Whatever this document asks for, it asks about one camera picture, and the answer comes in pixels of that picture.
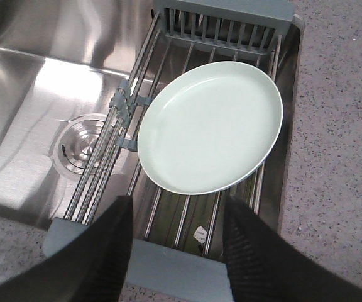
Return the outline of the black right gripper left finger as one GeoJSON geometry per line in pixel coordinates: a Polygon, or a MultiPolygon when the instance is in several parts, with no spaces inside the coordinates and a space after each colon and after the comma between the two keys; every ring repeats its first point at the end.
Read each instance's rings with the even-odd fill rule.
{"type": "Polygon", "coordinates": [[[84,232],[0,284],[0,301],[118,301],[133,243],[133,199],[119,196],[84,232]]]}

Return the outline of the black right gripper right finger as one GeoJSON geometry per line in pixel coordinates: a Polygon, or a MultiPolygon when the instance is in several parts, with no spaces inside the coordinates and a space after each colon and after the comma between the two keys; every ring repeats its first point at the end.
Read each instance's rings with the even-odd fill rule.
{"type": "Polygon", "coordinates": [[[362,289],[316,264],[242,200],[227,198],[223,249],[234,301],[362,301],[362,289]]]}

